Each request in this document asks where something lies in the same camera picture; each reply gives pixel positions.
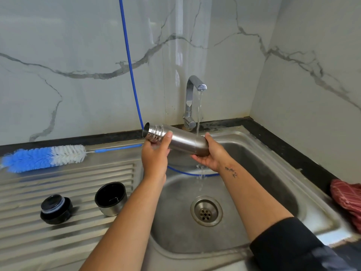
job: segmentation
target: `chrome faucet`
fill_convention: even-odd
[[[186,111],[183,114],[184,129],[187,131],[197,126],[192,118],[193,87],[196,87],[198,91],[207,90],[207,86],[196,75],[189,77],[186,88]]]

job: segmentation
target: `water stream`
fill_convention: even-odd
[[[199,135],[199,125],[202,119],[202,93],[203,91],[198,91],[198,122],[197,122],[197,136]],[[197,168],[200,169],[199,179],[204,177],[203,165],[197,164]]]

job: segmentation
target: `red striped towel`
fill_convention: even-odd
[[[352,222],[361,233],[361,184],[332,180],[331,195],[339,205],[352,214]]]

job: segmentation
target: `drain strainer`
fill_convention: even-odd
[[[191,205],[193,219],[202,226],[215,226],[223,216],[220,204],[208,196],[197,197]]]

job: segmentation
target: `hand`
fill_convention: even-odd
[[[203,164],[215,172],[219,173],[220,163],[228,160],[231,156],[227,153],[223,146],[217,143],[211,135],[207,132],[204,136],[208,141],[210,155],[206,157],[199,157],[191,155],[192,159],[198,163]]]
[[[144,168],[144,178],[154,178],[165,182],[165,172],[167,171],[170,149],[168,148],[172,141],[173,132],[168,131],[163,137],[163,141],[157,149],[152,147],[150,141],[145,141],[142,149],[142,163]]]

